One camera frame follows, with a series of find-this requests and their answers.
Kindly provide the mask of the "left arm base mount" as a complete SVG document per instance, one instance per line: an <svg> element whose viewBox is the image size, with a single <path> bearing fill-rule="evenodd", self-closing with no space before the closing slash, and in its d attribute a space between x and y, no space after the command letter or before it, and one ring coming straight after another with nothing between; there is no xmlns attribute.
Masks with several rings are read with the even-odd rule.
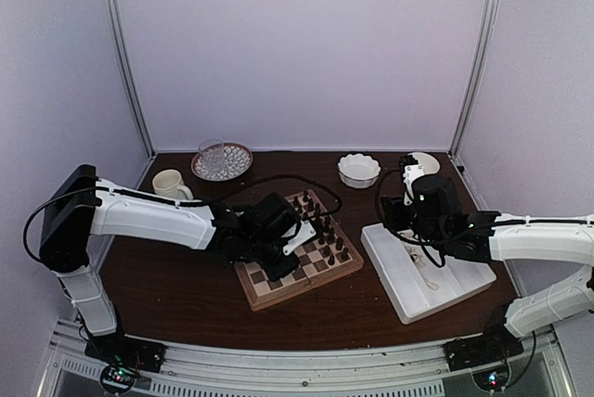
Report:
<svg viewBox="0 0 594 397"><path fill-rule="evenodd" d="M120 378L118 384L127 379L139 379L141 372L159 373L166 354L166 346L157 341L131 338L124 334L123 323L118 310L115 310L116 328L113 333L96 336L90 332L87 323L81 318L81 328L85 331L86 346L84 354L100 360L110 367Z"/></svg>

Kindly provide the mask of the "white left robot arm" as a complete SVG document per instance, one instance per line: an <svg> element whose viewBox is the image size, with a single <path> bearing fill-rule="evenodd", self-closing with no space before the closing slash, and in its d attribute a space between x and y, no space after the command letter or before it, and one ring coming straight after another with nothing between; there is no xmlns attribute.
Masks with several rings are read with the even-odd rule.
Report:
<svg viewBox="0 0 594 397"><path fill-rule="evenodd" d="M38 251L29 253L60 279L98 349L114 364L127 362L133 342L120 330L114 305L90 262L88 238L124 236L206 250L230 261L258 263L276 281L299 265L296 249L316 233L287 200L270 194L251 206L222 200L182 200L118 186L77 167L54 196L39 206Z"/></svg>

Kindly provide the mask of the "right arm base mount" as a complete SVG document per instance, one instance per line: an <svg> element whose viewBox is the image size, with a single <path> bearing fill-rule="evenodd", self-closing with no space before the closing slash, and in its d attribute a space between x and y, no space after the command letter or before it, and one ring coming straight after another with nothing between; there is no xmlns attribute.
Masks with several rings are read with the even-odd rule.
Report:
<svg viewBox="0 0 594 397"><path fill-rule="evenodd" d="M506 328L506 307L494 311L489 317L484 331L477 336L453 339L443 345L445 358L451 372L467 368L485 366L494 362L502 363L497 368L479 370L472 374L473 382L481 391L490 395L503 393L518 384L528 372L536 355L537 337L532 335L530 356L520 373L514 374L510 358L523 353L520 336L512 335Z"/></svg>

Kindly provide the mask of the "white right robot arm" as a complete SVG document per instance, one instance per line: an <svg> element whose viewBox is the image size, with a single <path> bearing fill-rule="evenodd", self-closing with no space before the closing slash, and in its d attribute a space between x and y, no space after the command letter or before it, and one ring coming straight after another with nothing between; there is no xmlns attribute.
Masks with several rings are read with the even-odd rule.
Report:
<svg viewBox="0 0 594 397"><path fill-rule="evenodd" d="M383 226L409 245L431 247L440 259L471 263L536 260L579 264L569 277L509 302L476 340L476 353L495 361L511 345L541 327L593 308L593 218L535 218L499 211L466 213L454 182L438 174L403 183L404 194L377 193Z"/></svg>

